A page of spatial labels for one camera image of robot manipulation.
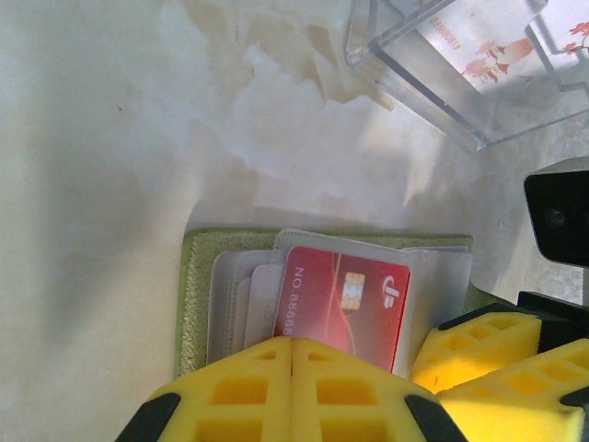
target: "card logo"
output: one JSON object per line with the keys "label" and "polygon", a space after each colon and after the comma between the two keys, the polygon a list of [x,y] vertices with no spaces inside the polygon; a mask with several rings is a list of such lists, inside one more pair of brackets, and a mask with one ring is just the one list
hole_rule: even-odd
{"label": "card logo", "polygon": [[383,282],[383,298],[385,308],[391,308],[395,304],[395,299],[398,298],[400,293],[395,288],[395,278],[387,276]]}

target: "marble countertop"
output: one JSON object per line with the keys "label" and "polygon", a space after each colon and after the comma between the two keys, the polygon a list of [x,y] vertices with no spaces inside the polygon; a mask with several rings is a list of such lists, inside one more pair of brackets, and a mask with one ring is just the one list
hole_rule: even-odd
{"label": "marble countertop", "polygon": [[113,440],[171,379],[179,252],[208,225],[474,236],[472,281],[578,299],[524,177],[586,119],[479,153],[355,74],[351,1],[0,6],[0,440]]}

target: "yellow foam block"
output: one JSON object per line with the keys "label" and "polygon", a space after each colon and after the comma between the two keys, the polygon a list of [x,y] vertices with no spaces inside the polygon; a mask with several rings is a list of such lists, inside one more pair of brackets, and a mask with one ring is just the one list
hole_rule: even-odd
{"label": "yellow foam block", "polygon": [[537,353],[541,327],[533,315],[493,312],[447,330],[433,329],[410,379],[438,393],[522,361]]}
{"label": "yellow foam block", "polygon": [[274,338],[156,391],[118,442],[466,442],[429,391],[310,340]]}
{"label": "yellow foam block", "polygon": [[589,403],[582,339],[438,395],[470,442],[580,442]]}

